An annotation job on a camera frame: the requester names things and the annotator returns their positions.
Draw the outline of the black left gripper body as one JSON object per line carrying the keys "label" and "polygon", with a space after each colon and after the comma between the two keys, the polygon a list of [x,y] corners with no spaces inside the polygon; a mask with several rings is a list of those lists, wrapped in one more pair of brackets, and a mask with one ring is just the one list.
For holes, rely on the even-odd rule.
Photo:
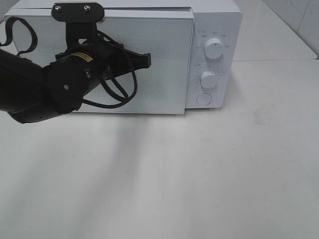
{"label": "black left gripper body", "polygon": [[75,41],[67,50],[56,55],[54,62],[55,80],[97,80],[110,79],[147,69],[151,66],[151,55],[125,49],[117,42],[99,39],[97,41]]}

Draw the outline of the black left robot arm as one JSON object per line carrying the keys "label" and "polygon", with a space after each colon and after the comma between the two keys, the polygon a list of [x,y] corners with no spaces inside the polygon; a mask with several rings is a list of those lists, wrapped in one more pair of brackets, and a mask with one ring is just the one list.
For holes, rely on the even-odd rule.
{"label": "black left robot arm", "polygon": [[82,105],[116,109],[133,99],[118,76],[151,66],[151,55],[116,42],[85,41],[41,67],[12,53],[0,53],[0,109],[19,123],[35,123],[77,111]]}

